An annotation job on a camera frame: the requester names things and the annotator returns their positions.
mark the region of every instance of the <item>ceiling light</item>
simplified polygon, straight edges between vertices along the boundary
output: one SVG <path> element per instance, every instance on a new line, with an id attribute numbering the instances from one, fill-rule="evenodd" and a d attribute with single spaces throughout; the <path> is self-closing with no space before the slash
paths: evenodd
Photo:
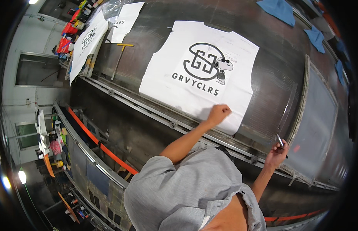
<path id="1" fill-rule="evenodd" d="M 19 171 L 19 178 L 22 184 L 26 183 L 26 174 L 23 170 Z"/>
<path id="2" fill-rule="evenodd" d="M 8 178 L 6 176 L 2 178 L 2 182 L 6 188 L 11 188 L 10 181 L 8 180 Z"/>

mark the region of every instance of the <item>clear plastic bag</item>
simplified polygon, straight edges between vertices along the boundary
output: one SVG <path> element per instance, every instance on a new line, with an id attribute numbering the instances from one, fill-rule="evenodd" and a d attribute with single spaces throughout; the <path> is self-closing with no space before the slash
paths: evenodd
<path id="1" fill-rule="evenodd" d="M 89 25 L 93 21 L 94 17 L 100 12 L 103 12 L 105 19 L 109 19 L 119 15 L 121 7 L 125 4 L 132 3 L 133 0 L 110 0 L 98 6 L 90 15 L 88 21 L 85 22 L 86 25 Z"/>

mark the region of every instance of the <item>yellow t-handle tool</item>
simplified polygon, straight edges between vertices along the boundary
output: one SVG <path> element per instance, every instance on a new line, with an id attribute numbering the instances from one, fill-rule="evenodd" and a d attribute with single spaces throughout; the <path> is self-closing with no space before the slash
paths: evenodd
<path id="1" fill-rule="evenodd" d="M 122 52 L 124 51 L 125 47 L 134 47 L 133 44 L 122 44 L 122 43 L 118 43 L 116 44 L 118 46 L 122 46 L 122 49 L 121 49 L 121 53 L 120 53 L 120 57 L 119 59 L 117 60 L 117 64 L 116 64 L 116 67 L 115 67 L 115 70 L 112 74 L 112 77 L 111 77 L 111 80 L 113 80 L 113 78 L 115 77 L 115 74 L 116 74 L 116 71 L 117 71 L 117 67 L 119 66 L 119 62 L 120 62 L 120 59 L 121 59 L 121 56 L 122 56 Z"/>

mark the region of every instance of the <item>gray t-shirt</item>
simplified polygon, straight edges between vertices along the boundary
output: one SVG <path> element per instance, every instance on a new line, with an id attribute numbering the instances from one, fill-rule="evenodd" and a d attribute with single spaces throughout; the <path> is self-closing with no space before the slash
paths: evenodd
<path id="1" fill-rule="evenodd" d="M 220 150 L 198 142 L 177 165 L 164 156 L 147 161 L 126 188 L 124 206 L 137 231 L 198 231 L 240 193 L 249 231 L 266 223 L 251 188 Z"/>

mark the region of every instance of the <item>white wall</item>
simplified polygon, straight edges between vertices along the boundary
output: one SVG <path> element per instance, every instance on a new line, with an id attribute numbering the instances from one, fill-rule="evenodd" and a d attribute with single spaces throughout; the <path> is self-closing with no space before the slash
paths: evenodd
<path id="1" fill-rule="evenodd" d="M 30 5 L 18 25 L 16 33 L 7 55 L 6 66 L 3 77 L 3 107 L 5 111 L 5 126 L 7 136 L 16 136 L 15 123 L 30 122 L 36 120 L 34 103 L 39 105 L 52 104 L 54 100 L 69 102 L 69 88 L 50 88 L 33 86 L 15 86 L 16 72 L 20 53 L 29 51 L 34 53 L 52 54 L 53 47 L 61 39 L 61 31 L 64 23 L 52 21 L 40 21 L 37 15 L 45 0 L 39 0 Z M 26 99 L 32 104 L 25 105 Z M 45 114 L 51 113 L 52 107 L 43 108 Z M 17 139 L 10 139 L 10 152 L 15 164 L 26 163 L 37 159 L 34 149 L 20 150 Z"/>

